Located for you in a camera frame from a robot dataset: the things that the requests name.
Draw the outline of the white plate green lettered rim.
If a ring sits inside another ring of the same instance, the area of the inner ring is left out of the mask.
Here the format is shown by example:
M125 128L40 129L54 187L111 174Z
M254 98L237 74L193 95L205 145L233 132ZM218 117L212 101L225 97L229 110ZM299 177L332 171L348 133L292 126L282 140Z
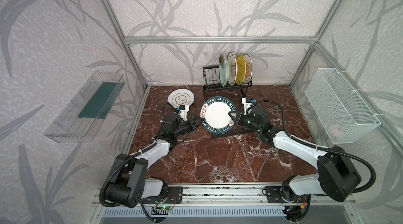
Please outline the white plate green lettered rim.
M235 112L234 103L228 98L217 96L207 99L200 110L203 127L212 134L224 134L234 126L230 112Z

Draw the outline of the white plate grey flower outline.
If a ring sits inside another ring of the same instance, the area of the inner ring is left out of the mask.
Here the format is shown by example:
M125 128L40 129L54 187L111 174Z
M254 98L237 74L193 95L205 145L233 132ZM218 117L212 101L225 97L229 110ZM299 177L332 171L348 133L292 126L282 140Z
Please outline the white plate grey flower outline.
M174 108L179 108L181 105L192 106L194 101L195 95L188 89L176 89L167 98L167 102Z

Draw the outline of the yellow green woven plate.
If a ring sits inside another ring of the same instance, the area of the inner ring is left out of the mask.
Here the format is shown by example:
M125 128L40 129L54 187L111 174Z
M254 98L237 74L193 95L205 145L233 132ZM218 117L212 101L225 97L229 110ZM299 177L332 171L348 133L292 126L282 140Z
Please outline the yellow green woven plate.
M238 55L236 61L238 66L236 84L242 85L246 76L246 60L243 55Z

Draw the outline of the mint green flower plate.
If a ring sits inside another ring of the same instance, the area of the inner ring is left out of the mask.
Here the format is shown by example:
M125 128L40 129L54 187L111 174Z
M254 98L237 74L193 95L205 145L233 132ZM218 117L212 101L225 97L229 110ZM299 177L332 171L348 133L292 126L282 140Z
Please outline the mint green flower plate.
M228 60L225 57L225 55L223 53L220 54L219 57L219 79L220 79L220 83L223 87L227 86L227 82L228 82Z

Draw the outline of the small white orange sunburst plate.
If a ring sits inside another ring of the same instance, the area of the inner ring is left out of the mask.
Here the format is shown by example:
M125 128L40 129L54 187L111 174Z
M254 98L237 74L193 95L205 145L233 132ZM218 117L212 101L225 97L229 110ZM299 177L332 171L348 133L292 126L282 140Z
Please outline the small white orange sunburst plate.
M249 54L243 54L243 57L244 57L245 63L246 63L246 74L245 74L243 83L247 84L251 80L251 76L253 73L253 63L252 63L252 59Z

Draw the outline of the large white orange sunburst plate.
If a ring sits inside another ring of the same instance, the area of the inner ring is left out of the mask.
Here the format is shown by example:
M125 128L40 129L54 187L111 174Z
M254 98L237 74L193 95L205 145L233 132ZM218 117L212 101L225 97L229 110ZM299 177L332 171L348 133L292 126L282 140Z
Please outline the large white orange sunburst plate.
M237 73L238 73L238 65L236 56L233 52L229 52L227 56L227 60L229 63L229 79L228 83L230 86L234 86L236 83Z

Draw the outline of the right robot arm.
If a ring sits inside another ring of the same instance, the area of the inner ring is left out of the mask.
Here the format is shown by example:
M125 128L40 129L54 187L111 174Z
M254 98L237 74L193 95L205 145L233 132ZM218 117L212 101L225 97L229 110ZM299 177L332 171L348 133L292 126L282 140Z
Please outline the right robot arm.
M314 174L296 175L284 181L281 186L284 200L321 195L343 202L350 194L366 191L375 184L376 171L369 162L339 146L320 146L290 134L286 128L279 129L271 123L270 113L262 103L253 102L243 112L231 111L228 115L235 124L255 132L261 142L291 153L316 170Z

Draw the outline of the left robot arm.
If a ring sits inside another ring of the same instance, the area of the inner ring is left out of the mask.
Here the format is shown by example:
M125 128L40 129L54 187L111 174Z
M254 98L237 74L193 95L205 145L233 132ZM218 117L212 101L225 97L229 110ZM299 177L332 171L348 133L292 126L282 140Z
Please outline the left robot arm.
M181 105L174 113L165 115L150 145L132 154L119 154L110 169L99 193L99 202L105 207L126 206L134 208L148 199L159 201L168 196L166 182L147 178L148 169L161 158L170 154L177 145L178 137L195 131L201 117L188 116L188 106Z

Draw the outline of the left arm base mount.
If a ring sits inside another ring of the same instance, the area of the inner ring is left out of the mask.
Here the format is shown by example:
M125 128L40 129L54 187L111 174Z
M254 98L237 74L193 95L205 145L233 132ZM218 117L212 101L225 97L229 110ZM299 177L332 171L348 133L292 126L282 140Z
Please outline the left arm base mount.
M168 186L163 189L161 195L151 196L142 200L144 204L180 204L183 199L183 190L184 188L181 186Z

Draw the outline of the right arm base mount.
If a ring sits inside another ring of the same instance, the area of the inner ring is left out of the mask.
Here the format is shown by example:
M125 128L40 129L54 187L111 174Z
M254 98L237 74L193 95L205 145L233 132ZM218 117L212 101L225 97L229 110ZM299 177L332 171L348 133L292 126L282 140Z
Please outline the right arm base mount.
M306 205L307 196L295 194L289 186L266 186L261 191L268 203Z

